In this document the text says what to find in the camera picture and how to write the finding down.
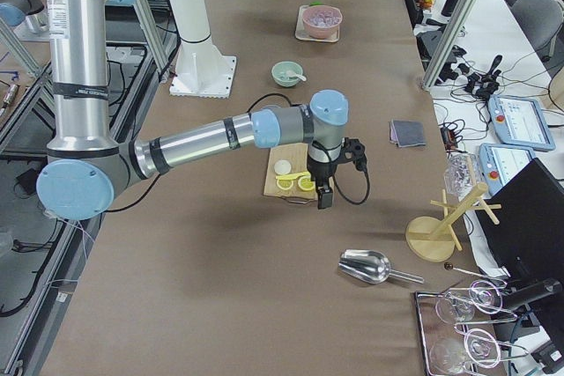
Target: white table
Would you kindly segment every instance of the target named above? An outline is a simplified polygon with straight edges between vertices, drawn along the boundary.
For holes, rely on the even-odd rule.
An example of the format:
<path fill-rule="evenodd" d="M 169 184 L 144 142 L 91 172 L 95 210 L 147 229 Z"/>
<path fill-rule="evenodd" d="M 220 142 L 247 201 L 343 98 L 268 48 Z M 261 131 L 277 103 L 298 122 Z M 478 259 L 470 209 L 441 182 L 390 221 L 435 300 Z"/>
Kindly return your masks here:
<path fill-rule="evenodd" d="M 432 10 L 431 18 L 446 23 L 448 19 L 441 15 L 442 6 L 446 0 L 437 0 Z M 436 26 L 417 25 L 415 33 L 437 29 Z M 502 55 L 503 59 L 498 67 L 502 70 L 498 78 L 501 88 L 497 93 L 506 95 L 529 97 L 546 94 L 546 89 L 550 83 L 550 76 L 545 71 L 545 66 L 538 59 L 536 53 L 526 39 L 521 27 L 517 24 L 504 0 L 478 0 L 467 21 L 464 24 L 464 31 L 456 40 L 456 44 L 468 53 L 464 59 L 472 65 L 472 68 L 485 73 L 489 70 L 496 55 Z M 526 81 L 527 84 L 514 83 L 514 81 Z M 487 133 L 481 132 L 486 125 L 479 119 L 477 107 L 478 102 L 457 103 L 451 93 L 454 90 L 460 100 L 472 100 L 470 95 L 466 95 L 464 90 L 458 86 L 465 85 L 467 79 L 460 77 L 457 81 L 449 81 L 451 84 L 435 86 L 431 90 L 431 95 L 435 103 L 435 112 L 439 123 L 452 122 L 455 119 L 464 119 L 466 128 L 478 129 L 479 131 L 464 131 L 464 143 L 460 145 L 461 150 L 478 154 L 479 146 L 482 143 L 499 143 L 500 140 L 494 133 L 490 125 Z M 564 116 L 545 112 L 548 124 L 564 123 Z M 551 129 L 556 150 L 550 152 L 536 152 L 538 158 L 548 167 L 556 178 L 564 178 L 564 129 Z M 488 274 L 499 275 L 495 261 L 489 251 L 485 235 L 479 225 L 475 215 L 471 215 L 474 224 L 471 234 L 472 251 L 476 263 Z M 530 350 L 535 350 L 548 339 L 545 331 L 535 335 L 520 338 L 518 343 Z M 516 367 L 519 374 L 526 374 L 537 364 L 532 358 L 516 360 Z M 564 375 L 564 369 L 555 373 Z"/>

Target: round wooden base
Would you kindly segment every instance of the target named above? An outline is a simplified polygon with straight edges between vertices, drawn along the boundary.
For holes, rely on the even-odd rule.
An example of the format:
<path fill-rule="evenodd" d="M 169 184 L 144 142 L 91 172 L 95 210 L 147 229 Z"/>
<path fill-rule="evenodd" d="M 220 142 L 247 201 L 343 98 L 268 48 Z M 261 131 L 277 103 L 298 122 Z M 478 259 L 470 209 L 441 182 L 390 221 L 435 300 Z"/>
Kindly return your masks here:
<path fill-rule="evenodd" d="M 430 236 L 441 220 L 434 217 L 421 216 L 414 218 L 405 230 L 405 238 L 409 248 L 420 258 L 429 262 L 444 262 L 455 251 L 455 243 L 449 229 Z"/>

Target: pink bowl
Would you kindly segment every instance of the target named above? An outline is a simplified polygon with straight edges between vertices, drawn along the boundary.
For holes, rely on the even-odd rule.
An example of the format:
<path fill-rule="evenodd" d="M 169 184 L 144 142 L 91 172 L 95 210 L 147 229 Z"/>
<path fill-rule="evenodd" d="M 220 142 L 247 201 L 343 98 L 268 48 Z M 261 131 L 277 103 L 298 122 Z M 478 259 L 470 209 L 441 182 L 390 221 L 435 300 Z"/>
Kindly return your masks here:
<path fill-rule="evenodd" d="M 343 14 L 333 6 L 324 4 L 309 6 L 301 15 L 306 33 L 314 39 L 327 39 L 337 32 Z"/>

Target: green object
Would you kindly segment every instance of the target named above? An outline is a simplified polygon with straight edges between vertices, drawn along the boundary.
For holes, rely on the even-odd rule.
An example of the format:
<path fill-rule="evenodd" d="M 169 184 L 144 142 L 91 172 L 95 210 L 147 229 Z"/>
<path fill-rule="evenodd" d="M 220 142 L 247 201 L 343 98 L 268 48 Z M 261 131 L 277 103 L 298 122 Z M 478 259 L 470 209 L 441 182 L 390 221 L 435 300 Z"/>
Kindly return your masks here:
<path fill-rule="evenodd" d="M 288 77 L 286 75 L 287 70 L 293 70 L 296 74 L 303 75 L 302 67 L 296 62 L 284 61 L 278 62 L 272 67 L 272 77 L 276 84 L 282 87 L 294 87 L 301 80 L 297 77 Z"/>

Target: computer monitor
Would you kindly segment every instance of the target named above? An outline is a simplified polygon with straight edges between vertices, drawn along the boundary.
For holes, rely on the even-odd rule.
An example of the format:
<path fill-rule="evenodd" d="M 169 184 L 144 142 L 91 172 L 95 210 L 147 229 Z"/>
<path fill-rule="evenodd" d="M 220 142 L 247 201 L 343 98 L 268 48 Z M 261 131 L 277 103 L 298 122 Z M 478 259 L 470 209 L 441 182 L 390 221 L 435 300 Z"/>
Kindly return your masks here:
<path fill-rule="evenodd" d="M 564 284 L 564 188 L 533 159 L 489 203 L 501 204 L 494 225 L 478 212 L 493 258 L 517 288 L 555 278 Z M 564 293 L 530 303 L 556 348 L 564 351 Z"/>

